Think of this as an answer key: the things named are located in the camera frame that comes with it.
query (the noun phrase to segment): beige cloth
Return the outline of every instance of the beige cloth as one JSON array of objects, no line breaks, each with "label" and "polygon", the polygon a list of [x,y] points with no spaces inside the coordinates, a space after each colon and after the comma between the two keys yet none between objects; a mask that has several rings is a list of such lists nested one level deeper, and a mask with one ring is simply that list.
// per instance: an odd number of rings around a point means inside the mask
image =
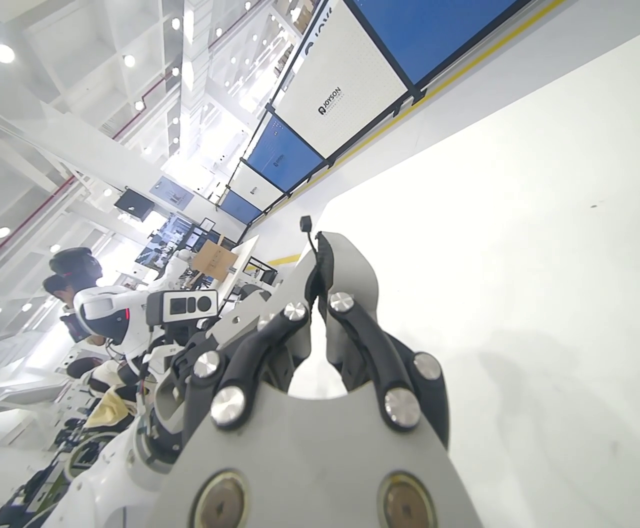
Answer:
[{"label": "beige cloth", "polygon": [[84,427],[91,429],[95,427],[114,426],[129,414],[135,414],[134,404],[126,403],[115,392],[116,388],[111,387],[104,393],[98,405],[87,418]]}]

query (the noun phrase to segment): yellow floor line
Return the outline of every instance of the yellow floor line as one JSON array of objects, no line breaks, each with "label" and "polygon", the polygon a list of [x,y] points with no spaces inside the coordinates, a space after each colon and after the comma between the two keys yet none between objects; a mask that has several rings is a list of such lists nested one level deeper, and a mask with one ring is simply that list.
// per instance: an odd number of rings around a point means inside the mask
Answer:
[{"label": "yellow floor line", "polygon": [[[325,178],[329,174],[332,174],[337,167],[339,167],[342,163],[344,163],[349,158],[351,158],[354,154],[356,154],[357,152],[361,151],[364,147],[366,147],[368,144],[370,144],[375,139],[379,138],[382,134],[384,134],[392,126],[394,126],[395,124],[400,122],[402,119],[407,117],[411,112],[414,112],[417,108],[421,107],[425,102],[427,102],[428,100],[433,99],[433,97],[435,97],[440,92],[442,92],[442,90],[444,90],[445,88],[448,88],[450,85],[452,85],[454,82],[456,82],[460,77],[462,77],[465,74],[467,74],[470,70],[472,70],[473,68],[478,66],[478,64],[480,64],[481,62],[483,62],[484,60],[489,58],[491,55],[496,53],[500,48],[503,48],[510,41],[512,41],[517,36],[521,35],[524,31],[529,29],[535,23],[540,21],[542,18],[546,17],[551,11],[555,10],[557,7],[562,5],[564,2],[566,2],[566,0],[554,0],[549,5],[547,5],[543,9],[541,9],[538,13],[533,15],[530,19],[526,20],[522,25],[518,26],[512,32],[508,33],[507,35],[502,37],[500,40],[495,42],[493,45],[491,45],[489,48],[487,48],[487,50],[482,52],[478,57],[473,59],[469,64],[467,64],[466,66],[461,68],[459,71],[457,71],[455,74],[453,74],[451,77],[449,77],[448,79],[443,81],[442,84],[439,84],[438,86],[427,90],[427,93],[425,94],[425,96],[420,101],[418,101],[413,106],[410,106],[409,108],[406,108],[404,111],[400,112],[395,118],[391,119],[391,121],[389,121],[386,125],[380,127],[380,129],[378,129],[376,132],[374,132],[373,134],[368,136],[366,139],[364,139],[361,143],[359,143],[358,145],[353,147],[349,152],[347,152],[341,158],[339,158],[335,162],[333,167],[331,167],[326,172],[324,172],[322,174],[319,174],[317,177],[313,178],[311,181],[309,181],[303,187],[300,187],[297,191],[293,192],[290,198],[288,198],[286,201],[284,201],[281,204],[279,204],[276,207],[274,207],[269,212],[269,214],[273,214],[274,212],[280,210],[285,205],[287,205],[289,202],[293,201],[295,198],[297,198],[302,193],[304,193],[306,190],[308,190],[310,186],[313,186],[314,184],[319,182],[322,178]],[[254,227],[256,225],[260,225],[267,218],[269,218],[269,216],[263,216],[260,220],[255,222],[252,225],[252,227]],[[269,264],[271,266],[278,266],[279,264],[288,264],[289,262],[294,262],[294,261],[298,260],[298,257],[299,257],[299,255],[291,255],[290,257],[283,257],[282,259],[273,260],[272,262],[269,262]]]}]

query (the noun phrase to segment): wall-mounted tv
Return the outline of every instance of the wall-mounted tv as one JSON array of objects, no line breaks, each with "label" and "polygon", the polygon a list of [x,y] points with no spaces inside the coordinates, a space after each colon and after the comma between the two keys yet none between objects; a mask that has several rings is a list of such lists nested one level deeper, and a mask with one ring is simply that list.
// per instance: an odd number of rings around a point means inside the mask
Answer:
[{"label": "wall-mounted tv", "polygon": [[136,262],[156,271],[162,270],[182,239],[191,230],[191,222],[172,214],[151,237]]}]

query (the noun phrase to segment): silver bolt head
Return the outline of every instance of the silver bolt head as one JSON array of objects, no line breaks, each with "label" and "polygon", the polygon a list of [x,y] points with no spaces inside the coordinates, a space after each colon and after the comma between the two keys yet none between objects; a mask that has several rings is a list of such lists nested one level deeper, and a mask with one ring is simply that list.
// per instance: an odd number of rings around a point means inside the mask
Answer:
[{"label": "silver bolt head", "polygon": [[289,303],[284,307],[284,316],[290,321],[301,321],[307,314],[307,308],[302,303]]},{"label": "silver bolt head", "polygon": [[392,388],[385,394],[385,411],[391,421],[405,429],[414,428],[420,421],[420,403],[415,394],[403,387]]},{"label": "silver bolt head", "polygon": [[353,297],[348,293],[334,293],[329,297],[329,306],[332,310],[343,314],[353,308]]},{"label": "silver bolt head", "polygon": [[246,398],[240,387],[225,387],[214,396],[211,402],[211,419],[218,426],[235,422],[244,411]]},{"label": "silver bolt head", "polygon": [[261,331],[269,322],[276,316],[276,314],[269,314],[267,317],[258,321],[258,332]]},{"label": "silver bolt head", "polygon": [[442,375],[438,360],[426,352],[418,352],[413,358],[413,364],[425,380],[435,381]]},{"label": "silver bolt head", "polygon": [[205,352],[196,359],[193,365],[193,374],[196,378],[208,378],[215,374],[220,366],[220,356],[215,351]]}]

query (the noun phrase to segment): wire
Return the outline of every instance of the wire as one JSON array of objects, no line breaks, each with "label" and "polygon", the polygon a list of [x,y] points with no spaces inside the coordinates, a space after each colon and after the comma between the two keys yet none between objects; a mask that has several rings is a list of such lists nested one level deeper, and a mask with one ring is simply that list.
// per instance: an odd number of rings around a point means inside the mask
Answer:
[{"label": "wire", "polygon": [[151,352],[151,345],[154,341],[154,327],[149,327],[149,343],[147,344],[147,352],[142,356],[142,363],[140,363],[140,384],[138,385],[138,412],[142,412],[147,409],[145,402],[145,378],[147,377],[147,371],[149,370],[149,363],[145,363],[144,357]]},{"label": "wire", "polygon": [[316,249],[316,247],[314,246],[314,242],[313,242],[313,240],[311,239],[311,233],[310,233],[310,232],[307,232],[307,239],[309,240],[309,244],[311,244],[311,250],[314,252],[314,255],[315,255],[315,256],[316,256],[316,258],[317,258],[317,256],[318,256],[318,250],[317,250],[317,249]]},{"label": "wire", "polygon": [[[118,352],[117,350],[114,350],[111,347],[111,343],[113,343],[113,339],[107,339],[107,341],[104,344],[104,347],[106,348],[107,354],[114,361],[122,361],[124,359],[124,354],[122,354],[121,352]],[[116,359],[115,357],[113,357],[113,354],[120,356],[120,358]]]}]

